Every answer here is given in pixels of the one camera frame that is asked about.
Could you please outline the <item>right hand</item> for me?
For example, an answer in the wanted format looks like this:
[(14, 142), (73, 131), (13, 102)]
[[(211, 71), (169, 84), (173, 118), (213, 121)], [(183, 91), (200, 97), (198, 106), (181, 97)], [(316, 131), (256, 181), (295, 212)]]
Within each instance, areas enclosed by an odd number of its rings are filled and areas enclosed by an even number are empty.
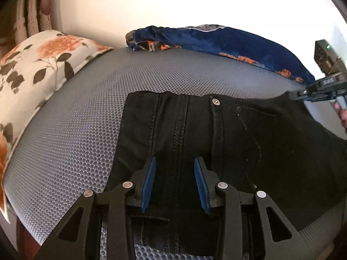
[(337, 101), (334, 104), (334, 109), (339, 116), (340, 122), (342, 126), (344, 127), (345, 132), (347, 133), (347, 110), (342, 109)]

